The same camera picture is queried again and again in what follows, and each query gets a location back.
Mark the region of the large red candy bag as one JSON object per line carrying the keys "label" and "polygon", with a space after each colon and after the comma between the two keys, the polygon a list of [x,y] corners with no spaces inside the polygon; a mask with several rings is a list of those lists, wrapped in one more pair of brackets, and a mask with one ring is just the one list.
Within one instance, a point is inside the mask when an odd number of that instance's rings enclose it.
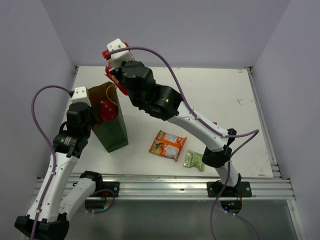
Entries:
{"label": "large red candy bag", "polygon": [[100,101],[99,122],[102,124],[118,117],[118,106],[109,100]]}

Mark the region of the green paper bag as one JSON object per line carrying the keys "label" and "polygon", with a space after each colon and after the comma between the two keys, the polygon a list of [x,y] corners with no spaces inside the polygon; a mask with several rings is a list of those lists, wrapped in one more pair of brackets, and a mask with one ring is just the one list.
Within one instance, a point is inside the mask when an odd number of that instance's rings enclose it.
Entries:
{"label": "green paper bag", "polygon": [[[119,102],[116,85],[112,82],[106,82],[101,85],[92,87],[88,90],[89,100],[92,109],[98,119],[98,124],[96,124],[92,130],[104,149],[111,153],[120,148],[123,148],[129,144],[127,129],[121,110],[121,105]],[[117,105],[118,116],[117,118],[100,123],[100,102],[101,100],[108,100]]]}

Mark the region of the orange snack packet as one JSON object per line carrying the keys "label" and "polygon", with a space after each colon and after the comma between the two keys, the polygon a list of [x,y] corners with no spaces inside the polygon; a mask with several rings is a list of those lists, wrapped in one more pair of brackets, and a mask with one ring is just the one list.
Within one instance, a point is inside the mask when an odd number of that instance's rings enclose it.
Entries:
{"label": "orange snack packet", "polygon": [[160,130],[156,135],[149,152],[177,162],[187,139],[187,137],[177,136]]}

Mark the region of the green candy packet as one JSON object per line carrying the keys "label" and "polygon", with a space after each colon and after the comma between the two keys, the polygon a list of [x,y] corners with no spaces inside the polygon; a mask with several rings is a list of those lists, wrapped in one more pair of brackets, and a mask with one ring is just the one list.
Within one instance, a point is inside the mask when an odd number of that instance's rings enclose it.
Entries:
{"label": "green candy packet", "polygon": [[188,149],[185,154],[183,166],[185,168],[197,168],[199,172],[203,172],[205,164],[202,162],[202,158],[202,154]]}

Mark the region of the red fruit gummy bag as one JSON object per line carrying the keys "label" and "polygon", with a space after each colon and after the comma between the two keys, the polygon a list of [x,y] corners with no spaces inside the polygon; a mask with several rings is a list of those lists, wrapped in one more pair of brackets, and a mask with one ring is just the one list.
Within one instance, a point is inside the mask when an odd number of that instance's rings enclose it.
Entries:
{"label": "red fruit gummy bag", "polygon": [[127,90],[123,86],[122,76],[122,64],[134,60],[134,57],[130,50],[125,50],[117,53],[110,54],[118,49],[129,47],[127,42],[122,42],[119,38],[113,40],[107,44],[106,50],[101,54],[103,58],[108,62],[105,67],[105,75],[112,80],[116,87],[125,95],[128,95]]}

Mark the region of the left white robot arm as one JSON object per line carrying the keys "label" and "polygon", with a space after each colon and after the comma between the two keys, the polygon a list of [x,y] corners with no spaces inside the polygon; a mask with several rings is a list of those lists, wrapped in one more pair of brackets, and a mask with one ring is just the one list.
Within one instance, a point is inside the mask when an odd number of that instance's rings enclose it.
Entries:
{"label": "left white robot arm", "polygon": [[66,117],[53,140],[53,155],[37,197],[27,214],[18,216],[14,224],[30,239],[65,239],[73,215],[86,198],[99,196],[104,190],[102,175],[87,170],[67,196],[63,195],[97,122],[92,107],[85,102],[72,103]]}

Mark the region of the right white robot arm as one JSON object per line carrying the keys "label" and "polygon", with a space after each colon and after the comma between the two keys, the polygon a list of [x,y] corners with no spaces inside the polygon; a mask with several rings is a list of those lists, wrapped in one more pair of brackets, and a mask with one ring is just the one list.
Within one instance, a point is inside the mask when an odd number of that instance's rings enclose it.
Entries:
{"label": "right white robot arm", "polygon": [[151,117],[174,124],[205,145],[202,162],[215,168],[223,183],[223,192],[235,196],[241,190],[241,175],[230,162],[233,128],[223,129],[190,107],[180,92],[157,84],[153,71],[140,61],[123,62],[119,68],[108,65],[106,75],[127,95],[133,106]]}

